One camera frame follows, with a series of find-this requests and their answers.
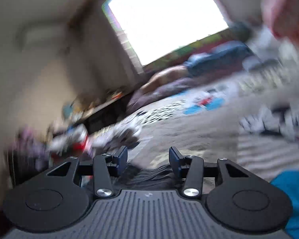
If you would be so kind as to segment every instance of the blue cloth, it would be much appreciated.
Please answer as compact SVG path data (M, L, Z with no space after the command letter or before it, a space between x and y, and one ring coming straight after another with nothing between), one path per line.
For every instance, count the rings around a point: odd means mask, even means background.
M183 63L190 77L200 76L217 69L227 69L237 61L253 55L253 52L240 41L229 41L215 47L209 54L192 55Z
M294 239L299 239L299 171L285 171L278 175L271 184L290 197L293 213L285 230Z

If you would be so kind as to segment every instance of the black fabric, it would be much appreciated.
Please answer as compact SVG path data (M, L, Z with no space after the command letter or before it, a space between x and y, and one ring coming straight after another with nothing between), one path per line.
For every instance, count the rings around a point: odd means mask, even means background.
M121 189L133 190L162 190L179 189L183 181L175 177L170 164L158 167L155 170L142 169L132 164L127 164L122 175L112 178L114 193ZM93 192L93 181L86 185L88 191Z

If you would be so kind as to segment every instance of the window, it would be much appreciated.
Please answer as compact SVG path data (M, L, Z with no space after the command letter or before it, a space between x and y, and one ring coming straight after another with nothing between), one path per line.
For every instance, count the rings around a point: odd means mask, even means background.
M228 27L213 0L111 0L108 6L143 66Z

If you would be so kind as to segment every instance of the striped fabric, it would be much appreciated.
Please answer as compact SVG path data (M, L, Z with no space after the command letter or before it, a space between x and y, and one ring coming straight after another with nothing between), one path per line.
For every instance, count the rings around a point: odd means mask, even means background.
M237 164L271 181L285 170L299 170L299 144L281 137L240 134Z

